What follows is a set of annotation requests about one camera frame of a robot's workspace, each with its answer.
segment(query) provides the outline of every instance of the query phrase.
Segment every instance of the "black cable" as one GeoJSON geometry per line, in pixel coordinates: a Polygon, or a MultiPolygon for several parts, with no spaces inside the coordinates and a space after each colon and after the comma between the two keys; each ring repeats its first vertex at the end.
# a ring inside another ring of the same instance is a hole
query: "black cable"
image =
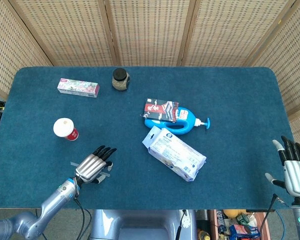
{"type": "Polygon", "coordinates": [[[186,210],[182,210],[183,211],[183,214],[182,214],[182,217],[181,217],[181,220],[180,220],[180,225],[179,225],[179,227],[178,227],[178,230],[176,231],[176,235],[175,235],[175,240],[179,240],[179,238],[180,238],[180,233],[181,233],[181,224],[182,224],[182,219],[184,218],[184,215],[185,215],[185,213],[186,213],[186,210]]]}
{"type": "Polygon", "coordinates": [[[260,240],[262,240],[262,229],[264,228],[266,219],[267,219],[267,217],[268,217],[268,215],[269,215],[269,213],[270,213],[270,210],[271,210],[273,204],[274,204],[275,201],[277,200],[277,197],[278,197],[278,195],[274,193],[273,196],[272,196],[271,204],[270,204],[268,210],[266,211],[265,217],[264,217],[264,219],[263,219],[263,221],[262,221],[262,224],[261,224],[261,227],[260,227],[260,240]]]}
{"type": "MultiPolygon", "coordinates": [[[[35,216],[38,217],[38,210],[37,210],[37,209],[35,209],[35,216]]],[[[46,236],[45,236],[44,233],[42,233],[42,236],[43,236],[44,240],[48,240],[48,239],[46,238],[46,236]]]]}
{"type": "Polygon", "coordinates": [[[89,226],[90,226],[90,224],[91,224],[91,221],[92,221],[92,216],[91,216],[91,213],[89,212],[89,210],[88,210],[88,209],[84,209],[84,210],[89,214],[90,220],[89,220],[88,225],[85,227],[84,231],[82,232],[82,234],[81,234],[79,240],[85,235],[85,233],[86,233],[86,231],[88,230],[88,228],[89,228],[89,226]]]}
{"type": "Polygon", "coordinates": [[[83,229],[84,229],[84,226],[85,226],[85,211],[84,211],[84,209],[82,208],[82,206],[81,206],[81,204],[80,204],[80,202],[79,202],[78,199],[75,198],[74,201],[75,201],[75,203],[79,206],[79,208],[81,209],[81,212],[82,212],[82,226],[81,226],[79,235],[78,235],[78,237],[76,238],[76,240],[79,240],[80,237],[81,237],[82,231],[83,231],[83,229]]]}

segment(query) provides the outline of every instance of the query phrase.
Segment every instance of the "blue bottle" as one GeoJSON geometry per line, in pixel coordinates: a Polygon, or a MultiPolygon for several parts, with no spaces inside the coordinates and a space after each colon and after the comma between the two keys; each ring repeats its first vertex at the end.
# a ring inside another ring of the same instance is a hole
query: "blue bottle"
{"type": "Polygon", "coordinates": [[[166,122],[152,119],[145,119],[144,124],[148,128],[157,126],[158,128],[168,129],[171,133],[175,135],[181,135],[188,133],[193,127],[198,127],[204,125],[206,129],[210,128],[210,119],[206,119],[206,122],[202,122],[199,118],[184,107],[178,107],[176,122],[166,122]]]}

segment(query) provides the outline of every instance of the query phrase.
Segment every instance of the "paper cup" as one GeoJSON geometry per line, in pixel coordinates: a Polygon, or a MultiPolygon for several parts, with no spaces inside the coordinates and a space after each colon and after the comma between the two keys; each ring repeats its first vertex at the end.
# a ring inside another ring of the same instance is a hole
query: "paper cup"
{"type": "Polygon", "coordinates": [[[59,118],[53,125],[55,135],[74,141],[78,138],[79,133],[75,128],[74,122],[69,118],[59,118]]]}

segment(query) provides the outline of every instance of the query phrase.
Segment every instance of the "floor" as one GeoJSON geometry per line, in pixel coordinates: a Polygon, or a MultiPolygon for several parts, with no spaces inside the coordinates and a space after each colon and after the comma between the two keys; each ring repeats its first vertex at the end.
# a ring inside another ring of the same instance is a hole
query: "floor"
{"type": "MultiPolygon", "coordinates": [[[[34,209],[0,209],[0,219],[10,218],[20,212],[30,211],[35,214],[34,209]]],[[[285,224],[285,239],[298,240],[296,224],[293,216],[293,212],[290,209],[279,210],[282,215],[285,224]]],[[[204,214],[202,211],[197,213],[197,219],[203,220],[204,214]]],[[[85,214],[85,226],[89,222],[89,215],[85,214]]],[[[44,234],[48,240],[75,240],[80,231],[82,224],[82,213],[79,209],[62,209],[48,224],[44,234]]],[[[270,230],[271,240],[281,240],[283,234],[283,226],[279,216],[273,212],[268,216],[268,225],[270,230]]],[[[89,226],[86,233],[81,238],[86,240],[91,230],[89,226]]],[[[22,240],[20,236],[13,236],[12,240],[22,240]]]]}

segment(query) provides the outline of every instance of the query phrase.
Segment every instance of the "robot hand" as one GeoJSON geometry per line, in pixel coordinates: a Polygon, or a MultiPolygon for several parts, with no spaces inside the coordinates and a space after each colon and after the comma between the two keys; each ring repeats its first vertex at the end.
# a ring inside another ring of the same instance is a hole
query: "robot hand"
{"type": "Polygon", "coordinates": [[[85,160],[75,169],[76,177],[79,177],[84,184],[96,183],[99,184],[102,182],[106,176],[98,174],[102,169],[107,168],[108,171],[111,171],[113,163],[107,161],[112,153],[117,149],[106,147],[104,145],[98,147],[92,154],[87,156],[85,160]]]}
{"type": "Polygon", "coordinates": [[[280,156],[284,171],[284,181],[273,178],[269,173],[266,173],[265,176],[270,183],[286,189],[294,197],[292,205],[300,206],[300,144],[294,143],[285,136],[281,136],[281,139],[284,147],[277,140],[272,142],[280,156]]]}

